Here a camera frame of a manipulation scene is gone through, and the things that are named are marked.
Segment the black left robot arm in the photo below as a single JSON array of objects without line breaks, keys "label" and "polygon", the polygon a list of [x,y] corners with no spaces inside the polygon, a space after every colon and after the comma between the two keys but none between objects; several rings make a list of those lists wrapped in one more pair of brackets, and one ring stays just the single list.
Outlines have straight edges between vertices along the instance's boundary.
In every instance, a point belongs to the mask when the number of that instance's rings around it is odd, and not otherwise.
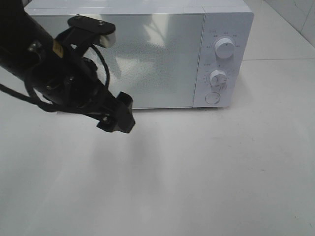
[{"label": "black left robot arm", "polygon": [[46,112],[91,117],[106,132],[129,133],[135,125],[133,99],[109,91],[110,71],[99,51],[115,42],[115,25],[75,15],[52,37],[20,0],[0,3],[0,65],[19,78],[26,94],[1,91]]}]

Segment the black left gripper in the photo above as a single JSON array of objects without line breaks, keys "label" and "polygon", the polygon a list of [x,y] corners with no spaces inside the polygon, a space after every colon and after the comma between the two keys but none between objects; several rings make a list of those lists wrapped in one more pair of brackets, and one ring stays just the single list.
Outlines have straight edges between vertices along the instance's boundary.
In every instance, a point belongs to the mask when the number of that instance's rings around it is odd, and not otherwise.
[{"label": "black left gripper", "polygon": [[47,111],[100,116],[97,127],[106,132],[130,133],[135,125],[133,99],[120,92],[114,97],[108,90],[110,73],[97,46],[110,48],[116,42],[113,23],[74,16],[67,30],[53,38],[37,27],[41,43],[36,89],[48,103],[36,100]]}]

